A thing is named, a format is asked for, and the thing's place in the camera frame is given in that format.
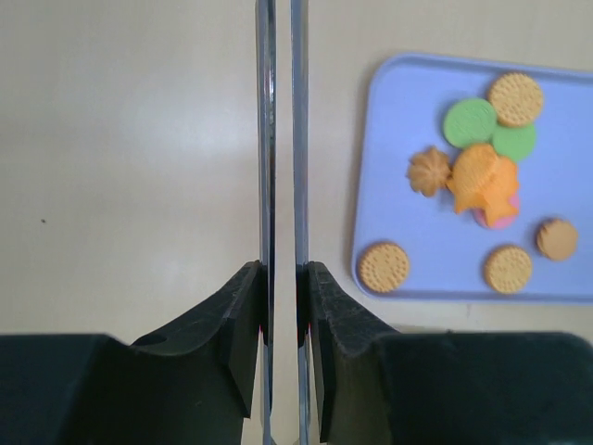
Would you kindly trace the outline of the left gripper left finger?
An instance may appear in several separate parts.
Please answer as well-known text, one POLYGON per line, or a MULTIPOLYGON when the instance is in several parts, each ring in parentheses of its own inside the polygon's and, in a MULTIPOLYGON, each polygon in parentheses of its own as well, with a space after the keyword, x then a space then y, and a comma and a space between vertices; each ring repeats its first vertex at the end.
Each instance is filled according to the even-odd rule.
POLYGON ((251 414, 263 271, 132 344, 88 335, 1 339, 5 444, 237 444, 251 414))

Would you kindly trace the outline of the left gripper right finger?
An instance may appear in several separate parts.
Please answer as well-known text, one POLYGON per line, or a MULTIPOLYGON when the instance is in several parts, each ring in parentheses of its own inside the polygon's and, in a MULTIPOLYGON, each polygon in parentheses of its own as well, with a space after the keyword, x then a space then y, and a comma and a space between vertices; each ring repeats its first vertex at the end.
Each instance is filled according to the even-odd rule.
POLYGON ((296 275, 327 444, 588 444, 592 347, 554 332, 404 334, 313 261, 296 275))

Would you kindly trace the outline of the swirl butter cookie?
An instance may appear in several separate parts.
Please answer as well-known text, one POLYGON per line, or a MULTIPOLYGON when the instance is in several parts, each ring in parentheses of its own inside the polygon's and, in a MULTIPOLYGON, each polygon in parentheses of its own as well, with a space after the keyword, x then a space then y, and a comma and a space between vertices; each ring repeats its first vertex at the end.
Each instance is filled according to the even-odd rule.
POLYGON ((414 192, 433 197, 446 186, 450 172, 448 155, 435 146, 429 146, 413 155, 406 176, 414 192))

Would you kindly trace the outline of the orange fish cookie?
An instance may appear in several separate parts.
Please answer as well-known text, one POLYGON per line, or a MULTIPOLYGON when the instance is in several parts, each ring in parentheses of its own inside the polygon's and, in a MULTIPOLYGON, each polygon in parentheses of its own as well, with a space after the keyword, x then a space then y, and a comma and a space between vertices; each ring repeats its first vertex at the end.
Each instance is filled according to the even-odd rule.
POLYGON ((486 224, 492 227, 499 219, 514 217, 519 211, 511 198, 519 189, 517 166, 509 158, 500 157, 490 182, 482 191, 486 224))
POLYGON ((498 161, 494 147, 486 143, 473 144, 458 155, 446 182, 457 214, 483 204, 478 195, 492 179, 498 161))

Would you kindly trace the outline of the green round cookie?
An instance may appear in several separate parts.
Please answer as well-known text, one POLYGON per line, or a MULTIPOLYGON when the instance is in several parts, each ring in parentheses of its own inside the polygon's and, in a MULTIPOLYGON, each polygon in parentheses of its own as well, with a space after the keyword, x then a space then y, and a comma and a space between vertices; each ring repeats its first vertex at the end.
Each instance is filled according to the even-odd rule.
POLYGON ((485 99, 463 99, 448 109, 442 124, 443 135, 452 146, 460 149, 485 143, 490 140, 497 119, 495 109, 485 99))
POLYGON ((531 155, 536 145, 536 127, 533 123, 521 127, 498 124, 491 144, 500 156, 518 163, 531 155))

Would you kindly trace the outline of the metal tongs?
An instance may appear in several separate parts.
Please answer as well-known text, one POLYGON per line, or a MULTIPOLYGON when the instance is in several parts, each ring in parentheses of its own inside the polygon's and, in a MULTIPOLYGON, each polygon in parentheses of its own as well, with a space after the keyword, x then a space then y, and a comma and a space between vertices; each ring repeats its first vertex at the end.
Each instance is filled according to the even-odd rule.
MULTIPOLYGON (((256 49, 259 136, 259 253, 264 271, 263 442, 272 444, 271 412, 276 235, 276 3, 257 1, 256 49)), ((309 321, 309 3, 290 3, 293 190, 299 444, 310 443, 309 321)))

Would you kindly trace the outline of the tan round cookie bottom-left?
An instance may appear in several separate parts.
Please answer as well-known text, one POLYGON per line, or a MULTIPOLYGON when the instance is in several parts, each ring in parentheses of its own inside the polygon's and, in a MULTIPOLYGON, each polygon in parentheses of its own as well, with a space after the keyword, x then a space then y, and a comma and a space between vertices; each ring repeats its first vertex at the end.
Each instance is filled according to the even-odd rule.
POLYGON ((393 242, 378 242, 367 247, 358 261, 358 277, 374 293, 389 293, 399 288, 410 273, 406 251, 393 242))

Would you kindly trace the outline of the tan round cookie bottom-middle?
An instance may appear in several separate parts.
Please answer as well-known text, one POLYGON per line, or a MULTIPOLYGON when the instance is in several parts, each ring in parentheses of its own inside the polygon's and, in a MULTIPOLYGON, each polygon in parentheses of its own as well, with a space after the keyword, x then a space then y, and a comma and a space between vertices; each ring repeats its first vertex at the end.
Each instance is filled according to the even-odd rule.
POLYGON ((533 272, 531 256, 514 245, 495 248, 486 258, 483 275, 486 283, 500 294, 515 294, 529 282, 533 272))

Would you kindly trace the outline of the pink round cookie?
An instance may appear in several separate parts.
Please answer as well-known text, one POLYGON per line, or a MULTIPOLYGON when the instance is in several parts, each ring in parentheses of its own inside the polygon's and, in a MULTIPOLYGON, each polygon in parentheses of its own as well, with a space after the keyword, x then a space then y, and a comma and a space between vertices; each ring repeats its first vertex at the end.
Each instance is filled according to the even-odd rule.
MULTIPOLYGON (((520 201, 520 198, 518 195, 513 195, 510 198, 509 202, 515 209, 517 209, 518 211, 520 210, 521 201, 520 201)), ((473 214, 474 220, 483 228, 488 229, 488 230, 503 230, 513 224, 513 222, 515 221, 516 217, 519 214, 518 211, 514 215, 497 219, 492 225, 487 224, 486 216, 485 216, 485 213, 483 210, 473 209, 472 214, 473 214)))

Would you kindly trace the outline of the tan round cookie right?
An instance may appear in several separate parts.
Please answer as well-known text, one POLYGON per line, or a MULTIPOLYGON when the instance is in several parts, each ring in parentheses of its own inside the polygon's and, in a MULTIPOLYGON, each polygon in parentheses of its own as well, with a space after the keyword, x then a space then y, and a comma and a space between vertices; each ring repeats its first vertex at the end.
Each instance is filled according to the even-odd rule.
POLYGON ((576 251, 578 232, 567 220, 550 219, 543 222, 536 234, 539 252, 552 261, 565 261, 576 251))

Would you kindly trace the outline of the lavender plastic tray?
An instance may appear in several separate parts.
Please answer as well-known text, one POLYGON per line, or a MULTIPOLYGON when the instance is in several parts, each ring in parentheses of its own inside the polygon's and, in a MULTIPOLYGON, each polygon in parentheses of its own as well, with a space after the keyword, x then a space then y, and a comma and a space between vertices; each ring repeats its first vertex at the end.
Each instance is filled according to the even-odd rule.
POLYGON ((495 248, 513 244, 532 258, 533 273, 516 301, 588 304, 592 300, 592 76, 530 67, 545 105, 536 120, 536 146, 518 169, 521 211, 511 226, 488 230, 470 213, 456 214, 452 197, 413 192, 410 158, 429 146, 448 151, 441 131, 448 108, 483 96, 497 77, 514 71, 502 62, 403 54, 374 74, 367 102, 352 256, 391 241, 410 259, 398 299, 500 300, 483 264, 495 248), (536 245, 540 225, 569 221, 578 232, 575 253, 552 261, 536 245))

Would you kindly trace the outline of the tan round cookie top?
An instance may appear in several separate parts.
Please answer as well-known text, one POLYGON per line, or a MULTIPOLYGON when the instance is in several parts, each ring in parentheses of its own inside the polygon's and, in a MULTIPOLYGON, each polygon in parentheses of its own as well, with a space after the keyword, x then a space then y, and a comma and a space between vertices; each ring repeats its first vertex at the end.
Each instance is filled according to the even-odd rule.
POLYGON ((497 113, 498 122, 511 128, 533 123, 544 106, 540 85, 521 72, 501 75, 492 83, 486 97, 497 113))

